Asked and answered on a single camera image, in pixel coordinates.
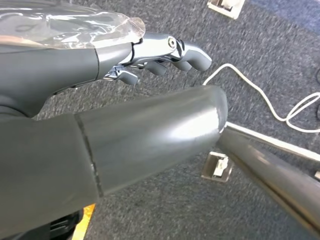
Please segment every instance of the chrome pole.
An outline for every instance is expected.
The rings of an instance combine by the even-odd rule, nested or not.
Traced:
[[[281,141],[281,140],[270,137],[270,136],[266,136],[264,134],[250,130],[245,127],[236,125],[229,121],[226,122],[226,128],[232,130],[233,132],[238,133],[244,137],[258,141],[260,143],[266,144],[272,147],[275,147],[277,149],[281,149],[285,152],[294,154],[297,156],[300,156],[300,157],[303,157],[303,158],[306,158],[309,160],[320,162],[320,154],[318,154],[313,151],[307,150],[305,148],[296,146],[296,145],[285,142],[285,141]]]
[[[228,125],[217,146],[304,227],[320,237],[320,183],[242,135],[233,124]],[[291,144],[285,147],[291,149]]]

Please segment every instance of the prosthetic arm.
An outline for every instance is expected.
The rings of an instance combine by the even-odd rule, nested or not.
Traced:
[[[168,34],[134,42],[57,49],[0,46],[0,239],[95,203],[206,151],[227,117],[225,94],[195,87],[35,121],[43,104],[67,88],[97,80],[136,84],[131,69],[163,75],[165,64],[204,71],[211,59]]]

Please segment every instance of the prosthetic hand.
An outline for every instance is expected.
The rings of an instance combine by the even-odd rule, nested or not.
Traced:
[[[119,79],[126,84],[136,84],[138,77],[127,69],[146,69],[152,74],[162,76],[167,71],[165,63],[171,63],[182,71],[195,68],[205,71],[211,65],[211,59],[195,44],[176,39],[168,34],[146,33],[138,43],[133,43],[131,53],[111,69],[103,79]]]
[[[87,49],[43,49],[0,45],[0,113],[38,114],[50,96],[96,80],[134,85],[130,69],[164,75],[165,63],[182,71],[204,71],[211,59],[200,47],[168,34],[146,33],[137,43]]]

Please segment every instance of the plastic wrap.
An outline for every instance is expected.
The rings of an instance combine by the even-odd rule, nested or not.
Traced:
[[[0,44],[55,49],[101,48],[138,42],[138,17],[37,0],[0,0]]]

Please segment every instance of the white cable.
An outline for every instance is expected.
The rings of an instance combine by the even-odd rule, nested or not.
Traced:
[[[318,129],[303,129],[303,128],[300,128],[295,125],[293,125],[290,122],[291,119],[294,118],[294,116],[297,116],[297,114],[300,113],[301,111],[313,104],[315,103],[316,101],[318,101],[318,99],[320,99],[320,92],[315,92],[312,94],[310,94],[309,96],[306,96],[305,98],[303,98],[303,100],[298,102],[297,104],[296,104],[295,106],[294,106],[286,117],[282,118],[278,116],[275,109],[273,108],[273,106],[272,105],[272,103],[269,100],[269,98],[260,87],[255,85],[254,83],[251,82],[251,80],[248,79],[246,76],[245,76],[243,73],[242,73],[241,71],[239,71],[238,68],[233,66],[232,64],[230,63],[226,63],[223,64],[220,67],[219,67],[218,69],[217,69],[216,71],[214,71],[214,73],[212,73],[211,76],[209,76],[208,78],[207,78],[202,85],[207,85],[209,81],[211,81],[211,79],[213,79],[214,76],[216,76],[217,74],[218,74],[220,71],[221,71],[222,69],[224,68],[230,68],[232,69],[233,71],[235,71],[236,74],[238,74],[239,77],[241,77],[242,79],[245,80],[246,83],[249,84],[250,86],[253,87],[254,89],[257,90],[257,92],[259,92],[260,94],[261,94],[261,96],[266,102],[266,104],[269,106],[269,108],[270,109],[271,113],[276,118],[278,121],[281,122],[285,122],[288,126],[299,131],[299,132],[302,132],[302,133],[309,133],[309,134],[315,134],[315,133],[320,133],[320,128]]]

